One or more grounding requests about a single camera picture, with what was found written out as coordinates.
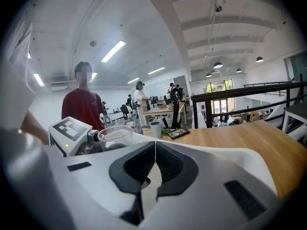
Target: ceiling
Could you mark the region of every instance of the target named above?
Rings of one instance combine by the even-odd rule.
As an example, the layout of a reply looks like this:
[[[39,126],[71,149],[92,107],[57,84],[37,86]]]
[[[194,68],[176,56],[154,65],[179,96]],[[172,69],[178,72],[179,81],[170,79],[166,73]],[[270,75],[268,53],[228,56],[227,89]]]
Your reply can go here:
[[[191,71],[195,81],[217,61],[224,64],[220,76],[234,75],[246,70],[254,47],[286,18],[278,0],[164,0],[173,12],[168,15],[161,1],[31,0],[29,85],[38,86],[33,73],[45,85],[74,84],[80,61],[98,73],[95,86],[132,86],[127,82],[134,78],[146,81],[176,69]],[[222,11],[215,12],[215,4]],[[93,40],[96,46],[90,46]],[[102,63],[119,40],[126,45]],[[160,67],[165,69],[148,75]]]

